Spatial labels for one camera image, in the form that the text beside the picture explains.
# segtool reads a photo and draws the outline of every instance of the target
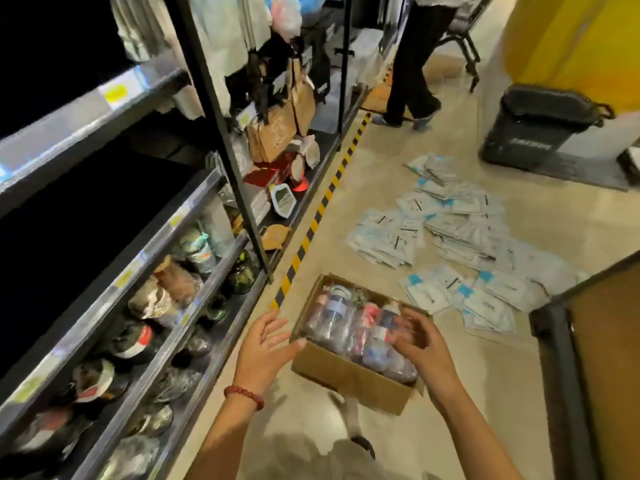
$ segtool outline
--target yellow pillar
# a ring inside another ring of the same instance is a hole
[[[640,0],[518,0],[502,37],[514,82],[640,111]]]

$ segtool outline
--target beige tile floor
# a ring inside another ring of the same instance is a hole
[[[460,176],[505,199],[516,238],[554,252],[585,271],[596,273],[640,248],[640,222],[635,218],[640,195],[480,163],[476,157],[478,101],[467,88],[466,78],[438,88],[444,108],[427,133],[416,134],[408,124],[400,129],[367,127],[284,300],[282,316],[292,322],[298,318],[321,273],[338,274],[365,287],[403,297],[397,279],[409,274],[409,268],[393,270],[372,265],[343,241],[364,210],[395,207],[396,197],[416,180],[402,163],[425,152],[452,156]],[[351,140],[362,117],[364,114],[358,116],[345,141]],[[341,160],[342,154],[333,161],[321,189],[327,188]],[[323,194],[324,190],[315,196],[276,270],[276,281],[265,289],[251,321],[270,306]],[[441,261],[428,244],[420,250],[415,268]],[[468,268],[452,266],[472,275]],[[553,478],[538,348],[530,336],[526,316],[517,316],[515,336],[465,329],[455,311],[437,315],[435,321],[470,395],[524,477]],[[180,453],[171,480],[181,480],[195,457],[222,402],[222,389],[232,379],[236,356],[237,348]],[[278,375],[268,399],[269,405],[256,414],[247,435],[240,479],[286,478],[289,462],[325,454],[334,441],[346,436],[327,391],[295,375],[290,368]],[[391,478],[463,478],[444,421],[428,398],[414,395],[400,417],[361,408],[360,421],[364,435],[376,450],[377,461]]]

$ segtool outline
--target hand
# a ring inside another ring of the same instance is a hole
[[[424,380],[436,407],[464,393],[456,366],[440,331],[426,316],[403,308],[391,334],[393,347],[404,355]]]
[[[272,310],[251,325],[240,346],[233,382],[235,386],[263,395],[278,371],[302,352],[307,339],[276,348],[291,335],[288,331],[274,333],[286,324],[287,320],[278,318],[278,311]]]

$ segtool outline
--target trash bin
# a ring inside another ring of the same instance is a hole
[[[488,163],[527,171],[554,158],[574,134],[601,127],[615,114],[574,92],[526,84],[509,87],[500,100],[500,113],[484,140],[480,158]]]

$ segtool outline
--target cardboard box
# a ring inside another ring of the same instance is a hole
[[[427,315],[425,311],[402,300],[369,290],[333,274],[322,274],[316,280],[294,326],[291,334],[292,341],[303,336],[302,327],[308,318],[309,309],[316,302],[318,293],[325,285],[329,284],[365,290],[371,301],[380,307],[389,301],[396,301],[400,306],[406,306]],[[404,405],[414,390],[422,394],[424,387],[420,379],[412,387],[395,382],[312,342],[309,342],[300,355],[294,359],[291,368],[300,376],[339,394],[356,397],[364,406],[395,415],[402,413]]]
[[[289,60],[289,71],[287,87],[291,94],[298,134],[306,136],[316,113],[314,89],[309,84],[306,74],[302,72],[299,59]]]
[[[296,118],[291,99],[284,106],[270,107],[267,118],[269,124],[260,121],[247,126],[251,158],[258,163],[276,160],[296,134]]]

